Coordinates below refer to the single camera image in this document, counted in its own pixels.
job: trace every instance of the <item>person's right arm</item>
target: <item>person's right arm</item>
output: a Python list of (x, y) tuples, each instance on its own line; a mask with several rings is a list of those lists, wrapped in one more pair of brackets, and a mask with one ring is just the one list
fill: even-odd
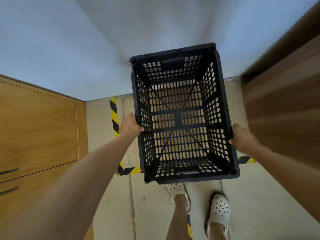
[(320, 223), (320, 171), (271, 151), (238, 124), (233, 133), (229, 142), (262, 165)]

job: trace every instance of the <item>shoe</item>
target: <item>shoe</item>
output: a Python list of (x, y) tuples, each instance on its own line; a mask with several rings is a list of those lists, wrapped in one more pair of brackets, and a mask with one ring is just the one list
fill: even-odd
[(229, 229), (230, 220), (230, 204), (226, 196), (221, 193), (214, 193), (211, 197), (210, 215), (206, 222), (206, 234), (210, 239), (210, 227), (211, 223), (220, 223), (224, 226), (224, 232)]
[(183, 186), (183, 183), (178, 183), (178, 184), (166, 184), (166, 187), (169, 191), (169, 194), (171, 196), (172, 202), (174, 203), (174, 205), (176, 205), (176, 203), (174, 202), (174, 198), (177, 195), (184, 195), (186, 197), (186, 201), (187, 201), (187, 206), (186, 206), (186, 213), (189, 214), (190, 210), (191, 210), (191, 203), (190, 203), (190, 199), (189, 196), (186, 192), (186, 189)]

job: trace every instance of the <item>crate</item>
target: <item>crate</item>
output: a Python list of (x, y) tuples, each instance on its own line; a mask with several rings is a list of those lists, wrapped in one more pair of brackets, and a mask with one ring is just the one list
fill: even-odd
[(145, 182), (239, 177), (215, 44), (134, 56), (130, 63)]

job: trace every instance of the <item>forearm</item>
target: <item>forearm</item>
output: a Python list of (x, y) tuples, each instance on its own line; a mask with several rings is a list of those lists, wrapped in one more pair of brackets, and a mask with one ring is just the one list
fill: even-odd
[(136, 136), (120, 134), (77, 162), (2, 239), (82, 240), (125, 152)]
[(320, 171), (259, 145), (251, 155), (320, 222)]

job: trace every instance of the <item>hand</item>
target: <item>hand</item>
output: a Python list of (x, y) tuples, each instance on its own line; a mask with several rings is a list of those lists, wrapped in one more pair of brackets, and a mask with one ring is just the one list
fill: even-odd
[(229, 140), (229, 143), (234, 145), (239, 152), (252, 156), (252, 152), (261, 145), (258, 139), (249, 129), (242, 128), (239, 124), (234, 124), (232, 129), (234, 139)]
[(144, 128), (137, 124), (136, 117), (134, 116), (134, 114), (130, 113), (122, 121), (119, 129), (119, 134), (129, 133), (130, 135), (137, 137), (143, 130)]

